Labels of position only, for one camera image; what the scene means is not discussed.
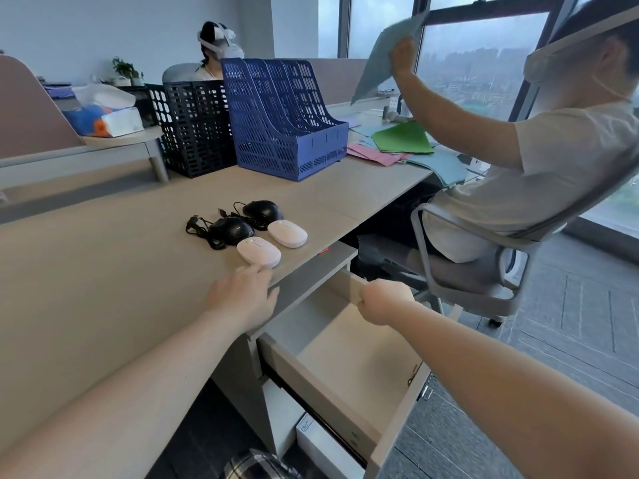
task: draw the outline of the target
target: plaid fabric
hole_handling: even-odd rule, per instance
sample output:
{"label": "plaid fabric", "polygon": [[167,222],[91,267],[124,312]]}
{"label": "plaid fabric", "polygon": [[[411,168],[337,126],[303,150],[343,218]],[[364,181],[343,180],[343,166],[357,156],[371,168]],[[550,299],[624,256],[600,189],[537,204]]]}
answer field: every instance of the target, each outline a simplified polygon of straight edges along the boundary
{"label": "plaid fabric", "polygon": [[239,454],[224,467],[220,479],[303,479],[277,456],[250,449]]}

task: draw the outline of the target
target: person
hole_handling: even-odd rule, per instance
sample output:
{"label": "person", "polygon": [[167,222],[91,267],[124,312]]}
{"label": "person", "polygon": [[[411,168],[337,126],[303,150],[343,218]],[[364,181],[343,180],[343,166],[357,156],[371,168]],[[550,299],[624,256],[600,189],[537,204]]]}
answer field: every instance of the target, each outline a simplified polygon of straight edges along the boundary
{"label": "person", "polygon": [[192,77],[194,81],[222,80],[224,74],[220,59],[244,58],[244,52],[235,43],[235,33],[221,23],[205,22],[197,34],[197,40],[200,42],[204,59]]}
{"label": "person", "polygon": [[[220,359],[273,314],[270,270],[213,283],[198,320],[95,385],[0,457],[0,478],[141,479]],[[415,302],[405,284],[360,291],[363,318],[415,349],[459,407],[526,477],[639,477],[639,418],[515,349]],[[232,459],[226,479],[300,479],[269,453]]]}
{"label": "person", "polygon": [[[551,42],[639,6],[639,0],[591,0]],[[540,84],[534,112],[521,122],[475,115],[428,89],[413,73],[415,45],[400,40],[392,74],[418,123],[439,143],[491,165],[483,179],[436,192],[418,186],[365,222],[346,242],[378,233],[417,248],[410,214],[420,203],[503,234],[553,217],[610,174],[639,142],[632,95],[639,84],[639,21],[557,53]],[[470,262],[492,244],[422,213],[429,253]]]}

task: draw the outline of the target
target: forearm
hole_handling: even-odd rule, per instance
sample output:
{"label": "forearm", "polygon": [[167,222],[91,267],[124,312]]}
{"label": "forearm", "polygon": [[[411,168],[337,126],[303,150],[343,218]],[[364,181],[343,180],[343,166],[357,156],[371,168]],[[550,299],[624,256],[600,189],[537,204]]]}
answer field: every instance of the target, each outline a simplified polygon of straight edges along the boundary
{"label": "forearm", "polygon": [[233,319],[203,315],[10,449],[0,477],[144,477],[239,334]]}
{"label": "forearm", "polygon": [[412,72],[395,75],[395,81],[413,117],[437,142],[491,165],[521,167],[511,123],[464,110],[427,88]]}
{"label": "forearm", "polygon": [[621,479],[639,467],[634,416],[420,304],[402,304],[395,313],[393,327],[526,477]]}

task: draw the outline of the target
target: drawer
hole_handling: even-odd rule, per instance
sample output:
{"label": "drawer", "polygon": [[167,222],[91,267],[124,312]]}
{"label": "drawer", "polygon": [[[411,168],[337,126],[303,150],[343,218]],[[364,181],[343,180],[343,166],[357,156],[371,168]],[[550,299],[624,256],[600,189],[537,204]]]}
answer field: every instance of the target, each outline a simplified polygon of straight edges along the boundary
{"label": "drawer", "polygon": [[430,370],[388,327],[357,309],[366,284],[340,270],[258,338],[262,370],[377,475]]}

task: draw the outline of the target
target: white wireless mouse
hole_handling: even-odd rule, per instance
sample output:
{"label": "white wireless mouse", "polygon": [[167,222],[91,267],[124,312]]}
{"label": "white wireless mouse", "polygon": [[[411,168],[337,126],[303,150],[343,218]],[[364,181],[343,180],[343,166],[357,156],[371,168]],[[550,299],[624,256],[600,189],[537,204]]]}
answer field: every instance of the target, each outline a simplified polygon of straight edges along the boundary
{"label": "white wireless mouse", "polygon": [[282,253],[268,240],[251,237],[238,243],[238,252],[249,264],[272,269],[279,264]]}
{"label": "white wireless mouse", "polygon": [[289,248],[301,247],[309,237],[303,228],[288,220],[277,220],[269,224],[268,233],[283,246]]}

